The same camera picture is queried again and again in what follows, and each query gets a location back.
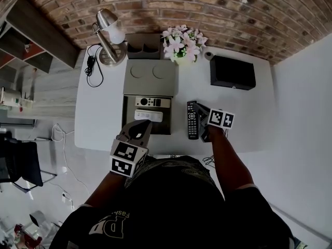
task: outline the black chair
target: black chair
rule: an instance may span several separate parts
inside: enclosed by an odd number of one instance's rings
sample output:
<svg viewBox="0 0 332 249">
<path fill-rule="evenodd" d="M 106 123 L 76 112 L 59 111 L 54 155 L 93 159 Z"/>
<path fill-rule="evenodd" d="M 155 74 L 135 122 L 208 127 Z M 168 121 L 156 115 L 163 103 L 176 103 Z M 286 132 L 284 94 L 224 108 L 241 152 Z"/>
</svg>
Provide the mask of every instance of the black chair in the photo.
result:
<svg viewBox="0 0 332 249">
<path fill-rule="evenodd" d="M 41 172 L 53 177 L 43 182 Z M 23 142 L 10 137 L 0 140 L 0 183 L 13 183 L 18 189 L 27 193 L 37 186 L 43 186 L 56 176 L 54 173 L 40 169 L 35 142 Z M 23 188 L 16 184 L 19 178 L 23 178 L 35 186 Z"/>
</svg>

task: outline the lamp base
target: lamp base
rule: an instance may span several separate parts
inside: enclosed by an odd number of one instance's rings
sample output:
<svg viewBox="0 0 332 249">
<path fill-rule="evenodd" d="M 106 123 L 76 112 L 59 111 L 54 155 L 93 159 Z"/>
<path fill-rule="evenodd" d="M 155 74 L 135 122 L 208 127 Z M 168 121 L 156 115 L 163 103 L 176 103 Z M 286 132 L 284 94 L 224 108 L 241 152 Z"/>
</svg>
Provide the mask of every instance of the lamp base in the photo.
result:
<svg viewBox="0 0 332 249">
<path fill-rule="evenodd" d="M 106 53 L 104 48 L 99 52 L 99 60 L 102 64 L 107 66 L 117 66 L 118 64 L 122 63 L 127 55 L 127 48 L 125 43 L 119 44 L 119 49 L 116 49 L 116 53 L 118 56 L 117 62 L 113 61 Z"/>
</svg>

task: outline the black remote control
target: black remote control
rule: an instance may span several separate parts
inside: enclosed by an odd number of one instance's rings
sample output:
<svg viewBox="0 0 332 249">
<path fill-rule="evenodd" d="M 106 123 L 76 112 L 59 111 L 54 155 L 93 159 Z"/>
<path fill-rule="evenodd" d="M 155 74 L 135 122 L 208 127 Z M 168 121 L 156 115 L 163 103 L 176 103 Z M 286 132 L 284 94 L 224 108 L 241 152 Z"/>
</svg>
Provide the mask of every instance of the black remote control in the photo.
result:
<svg viewBox="0 0 332 249">
<path fill-rule="evenodd" d="M 199 138 L 198 135 L 198 115 L 193 109 L 193 105 L 196 101 L 187 102 L 187 113 L 188 113 L 188 138 L 190 140 L 196 140 Z"/>
</svg>

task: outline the desk lamp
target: desk lamp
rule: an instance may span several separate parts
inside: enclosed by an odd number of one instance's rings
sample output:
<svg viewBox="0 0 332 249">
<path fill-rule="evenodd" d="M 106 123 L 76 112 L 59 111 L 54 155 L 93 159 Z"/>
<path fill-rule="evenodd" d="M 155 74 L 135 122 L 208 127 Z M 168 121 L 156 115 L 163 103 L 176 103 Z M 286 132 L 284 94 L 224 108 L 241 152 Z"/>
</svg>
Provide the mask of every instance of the desk lamp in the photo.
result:
<svg viewBox="0 0 332 249">
<path fill-rule="evenodd" d="M 92 24 L 92 30 L 101 42 L 102 50 L 99 53 L 99 60 L 102 64 L 116 66 L 126 56 L 125 33 L 120 29 L 118 17 L 108 9 L 100 9 L 96 15 L 97 22 Z M 101 31 L 107 31 L 113 44 L 119 45 L 118 54 L 112 45 L 106 40 Z"/>
</svg>

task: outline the brick wall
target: brick wall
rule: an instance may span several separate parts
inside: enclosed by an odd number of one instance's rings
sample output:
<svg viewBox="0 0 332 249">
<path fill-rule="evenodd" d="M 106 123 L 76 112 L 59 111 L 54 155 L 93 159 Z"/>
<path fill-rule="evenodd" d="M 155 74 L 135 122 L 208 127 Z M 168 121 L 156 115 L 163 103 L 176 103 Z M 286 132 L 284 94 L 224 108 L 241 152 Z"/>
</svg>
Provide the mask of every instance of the brick wall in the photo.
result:
<svg viewBox="0 0 332 249">
<path fill-rule="evenodd" d="M 15 0 L 0 0 L 2 14 Z M 32 0 L 76 45 L 99 42 L 91 24 L 100 8 L 126 33 L 187 24 L 208 44 L 278 63 L 332 32 L 332 0 Z"/>
</svg>

